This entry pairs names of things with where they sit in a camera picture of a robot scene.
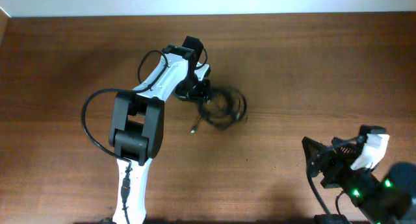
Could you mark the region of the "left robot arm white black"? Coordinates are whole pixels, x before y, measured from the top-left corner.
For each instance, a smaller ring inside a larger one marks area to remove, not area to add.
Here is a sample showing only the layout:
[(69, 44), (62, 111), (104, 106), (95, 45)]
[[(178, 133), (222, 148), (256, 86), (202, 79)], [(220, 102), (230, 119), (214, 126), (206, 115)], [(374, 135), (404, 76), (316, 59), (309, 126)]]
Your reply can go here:
[(118, 196), (107, 223), (143, 223), (146, 185), (152, 160), (164, 136), (165, 103), (174, 94), (182, 101), (201, 103), (209, 95), (210, 67), (200, 63), (202, 42), (187, 36), (182, 45), (167, 45), (149, 77), (114, 100), (109, 143), (118, 156)]

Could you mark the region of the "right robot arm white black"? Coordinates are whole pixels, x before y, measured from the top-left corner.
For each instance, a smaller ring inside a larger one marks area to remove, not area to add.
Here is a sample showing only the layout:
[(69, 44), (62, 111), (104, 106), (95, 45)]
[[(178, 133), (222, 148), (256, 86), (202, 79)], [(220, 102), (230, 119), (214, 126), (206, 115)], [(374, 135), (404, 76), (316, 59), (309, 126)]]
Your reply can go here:
[(360, 134), (330, 146), (304, 137), (306, 177), (324, 214), (318, 223), (347, 223), (340, 212), (332, 214), (319, 194), (313, 178), (322, 175), (325, 189), (339, 188), (371, 223), (415, 222), (415, 164), (399, 162), (382, 180), (373, 171), (382, 159), (388, 142), (386, 134)]

